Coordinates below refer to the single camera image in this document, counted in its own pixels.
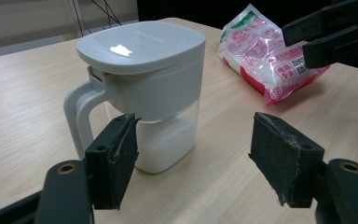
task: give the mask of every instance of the wall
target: wall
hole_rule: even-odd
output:
[[[104,6],[103,0],[96,2]],[[138,20],[136,0],[108,2],[119,20]],[[55,35],[77,37],[77,18],[85,29],[108,24],[90,0],[0,0],[0,47]]]

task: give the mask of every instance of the light wood surface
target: light wood surface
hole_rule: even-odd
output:
[[[165,19],[207,36],[196,146],[170,170],[134,170],[121,209],[95,211],[96,223],[315,223],[314,209],[280,206],[248,157],[254,113],[279,116],[326,149],[324,161],[358,161],[358,69],[333,64],[276,105],[266,105],[217,56],[221,30]],[[76,41],[0,57],[0,208],[42,189],[48,169],[77,159],[63,114],[67,92],[87,81]],[[98,134],[108,119],[91,112]]]

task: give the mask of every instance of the white plastic lid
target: white plastic lid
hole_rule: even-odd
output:
[[[134,75],[175,64],[205,41],[199,31],[165,21],[139,21],[86,35],[77,43],[79,57],[101,71]]]

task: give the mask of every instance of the red and white package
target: red and white package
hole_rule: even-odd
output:
[[[218,56],[275,104],[329,68],[305,67],[306,43],[286,47],[282,30],[250,4],[223,28]]]

